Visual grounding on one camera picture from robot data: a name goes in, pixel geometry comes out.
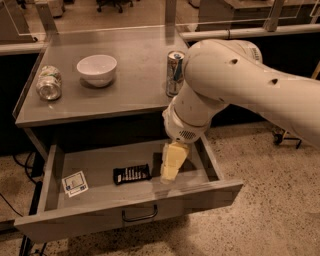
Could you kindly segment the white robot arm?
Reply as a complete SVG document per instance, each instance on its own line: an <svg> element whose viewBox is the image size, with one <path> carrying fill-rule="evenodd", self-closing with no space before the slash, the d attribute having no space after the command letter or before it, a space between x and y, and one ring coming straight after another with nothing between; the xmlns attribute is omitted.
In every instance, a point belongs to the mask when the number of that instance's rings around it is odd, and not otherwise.
<svg viewBox="0 0 320 256"><path fill-rule="evenodd" d="M264 65L253 43L199 41L186 52L182 73L183 86L163 112L165 131L172 142L163 148L162 183L175 180L189 145L230 104L320 146L320 82Z"/></svg>

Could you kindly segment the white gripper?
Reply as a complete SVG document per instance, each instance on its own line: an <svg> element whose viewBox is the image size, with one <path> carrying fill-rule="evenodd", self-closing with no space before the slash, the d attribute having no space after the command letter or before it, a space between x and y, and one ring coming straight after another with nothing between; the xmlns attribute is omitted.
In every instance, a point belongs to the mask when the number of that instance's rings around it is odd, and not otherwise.
<svg viewBox="0 0 320 256"><path fill-rule="evenodd" d="M187 144L197 141L208 129L209 123L202 126L187 124L178 117L172 106L162 112L162 117L167 135L176 141L164 145L160 169L161 182L171 183L189 154Z"/></svg>

